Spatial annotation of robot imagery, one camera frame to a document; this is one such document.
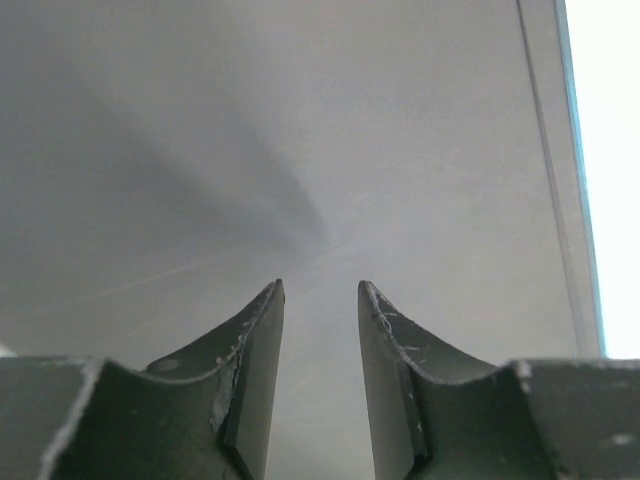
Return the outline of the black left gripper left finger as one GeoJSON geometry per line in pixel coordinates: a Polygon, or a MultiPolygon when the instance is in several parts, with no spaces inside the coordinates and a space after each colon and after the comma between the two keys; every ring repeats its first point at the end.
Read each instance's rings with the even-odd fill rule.
{"type": "Polygon", "coordinates": [[[108,358],[1,361],[5,479],[261,479],[284,324],[281,280],[134,370],[108,358]]]}

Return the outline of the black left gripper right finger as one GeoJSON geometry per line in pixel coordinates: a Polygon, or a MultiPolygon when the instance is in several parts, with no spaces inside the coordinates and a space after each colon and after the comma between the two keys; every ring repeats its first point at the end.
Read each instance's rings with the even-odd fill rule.
{"type": "Polygon", "coordinates": [[[481,361],[371,282],[358,327],[379,479],[635,479],[635,360],[481,361]]]}

